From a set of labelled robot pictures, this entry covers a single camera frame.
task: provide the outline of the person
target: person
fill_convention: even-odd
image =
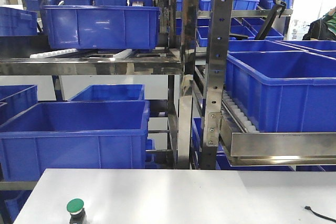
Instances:
[[[303,40],[336,40],[336,7],[311,23]]]

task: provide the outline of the metal shelf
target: metal shelf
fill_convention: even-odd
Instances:
[[[336,164],[336,133],[246,133],[224,104],[220,135],[232,165]]]
[[[244,18],[244,17],[267,17],[270,10],[233,10],[231,17],[232,18]],[[293,14],[292,9],[286,9],[282,17],[289,17]],[[176,12],[176,18],[181,18],[182,12]],[[210,11],[208,10],[199,10],[197,12],[198,18],[209,18],[210,17]]]
[[[181,74],[178,50],[137,54],[134,58],[0,59],[0,76],[101,74]]]

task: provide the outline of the white wall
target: white wall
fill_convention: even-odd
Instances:
[[[335,6],[335,0],[294,0],[287,39],[302,40],[309,30],[308,25]]]

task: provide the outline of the perforated metal post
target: perforated metal post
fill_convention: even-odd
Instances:
[[[215,169],[233,0],[211,0],[202,113],[201,169]]]

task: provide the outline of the metal shelf frame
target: metal shelf frame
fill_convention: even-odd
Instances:
[[[46,0],[39,0],[43,5]],[[263,165],[283,164],[282,152],[261,152],[255,147],[250,148],[251,143],[257,146],[261,141],[258,139],[272,139],[276,144],[282,140],[294,137],[298,146],[306,141],[318,145],[318,155],[311,155],[309,148],[298,150],[298,158],[288,161],[290,164],[329,162],[336,160],[333,153],[336,147],[331,143],[335,134],[331,133],[260,133],[248,134],[239,126],[234,126],[235,118],[225,110],[222,103],[224,76],[226,70],[226,57],[228,49],[228,34],[231,17],[255,17],[266,16],[267,10],[232,11],[233,0],[213,0],[210,12],[198,11],[198,0],[183,0],[183,11],[176,12],[176,0],[159,0],[162,9],[160,19],[160,32],[165,33],[169,25],[170,31],[166,39],[168,48],[164,51],[153,51],[149,54],[136,54],[127,59],[114,59],[112,57],[85,58],[58,58],[58,59],[0,59],[0,75],[81,75],[81,74],[166,74],[168,75],[168,148],[160,150],[173,156],[173,166],[176,168],[189,169],[190,166],[201,169],[214,169],[216,152],[219,144],[223,143],[225,150],[233,164],[237,165]],[[284,15],[290,16],[292,10],[286,10]],[[176,17],[182,19],[181,46],[176,46]],[[196,38],[196,22],[198,17],[211,19],[208,36],[208,48],[206,51],[206,65],[204,76],[195,70],[195,57],[197,50],[194,45]],[[177,112],[174,104],[174,75],[180,75],[180,97]],[[193,104],[202,117],[203,142],[201,144],[201,158],[199,161],[191,156],[191,121]]]

